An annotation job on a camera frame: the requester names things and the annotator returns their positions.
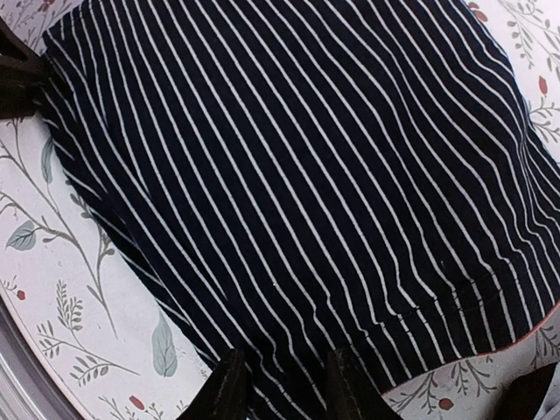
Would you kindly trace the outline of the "floral tablecloth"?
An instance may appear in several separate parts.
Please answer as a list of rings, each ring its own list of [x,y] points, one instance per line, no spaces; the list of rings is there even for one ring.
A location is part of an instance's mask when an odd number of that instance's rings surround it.
[[[40,53],[80,1],[1,1]],[[559,159],[559,1],[472,1],[507,51],[542,140]],[[81,419],[176,419],[210,375],[90,219],[40,118],[1,121],[1,303]],[[387,394],[404,419],[491,419],[517,376],[559,361],[559,311],[521,344]]]

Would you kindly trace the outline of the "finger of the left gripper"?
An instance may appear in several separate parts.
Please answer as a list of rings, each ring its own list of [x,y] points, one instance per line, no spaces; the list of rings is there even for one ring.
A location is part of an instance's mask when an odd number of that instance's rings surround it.
[[[43,58],[1,20],[1,119],[33,116],[35,96],[48,74]]]

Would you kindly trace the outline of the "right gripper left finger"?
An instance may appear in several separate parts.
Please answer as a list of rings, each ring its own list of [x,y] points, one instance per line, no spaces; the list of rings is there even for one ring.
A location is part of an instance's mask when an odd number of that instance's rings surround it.
[[[246,418],[246,366],[242,350],[228,350],[178,420]]]

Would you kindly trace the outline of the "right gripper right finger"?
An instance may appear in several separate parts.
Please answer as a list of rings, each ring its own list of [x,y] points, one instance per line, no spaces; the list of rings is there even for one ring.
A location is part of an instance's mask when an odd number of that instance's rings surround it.
[[[352,351],[335,350],[326,363],[326,418],[401,420],[367,378]]]

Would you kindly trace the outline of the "front aluminium rail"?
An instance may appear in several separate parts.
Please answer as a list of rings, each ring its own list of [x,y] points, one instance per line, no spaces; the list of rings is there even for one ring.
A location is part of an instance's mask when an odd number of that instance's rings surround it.
[[[1,418],[81,419],[1,304]]]

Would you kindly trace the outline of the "navy striped underwear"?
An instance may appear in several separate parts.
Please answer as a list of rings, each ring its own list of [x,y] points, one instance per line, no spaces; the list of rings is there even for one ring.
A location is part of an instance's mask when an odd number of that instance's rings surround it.
[[[77,193],[254,419],[514,344],[559,299],[559,169],[462,1],[86,1],[40,97]]]

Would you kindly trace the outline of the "white black-trimmed underwear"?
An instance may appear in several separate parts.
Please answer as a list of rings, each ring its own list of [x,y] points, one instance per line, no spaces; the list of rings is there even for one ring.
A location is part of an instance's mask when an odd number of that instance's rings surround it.
[[[494,419],[558,419],[559,364],[549,364],[515,379],[500,401]]]

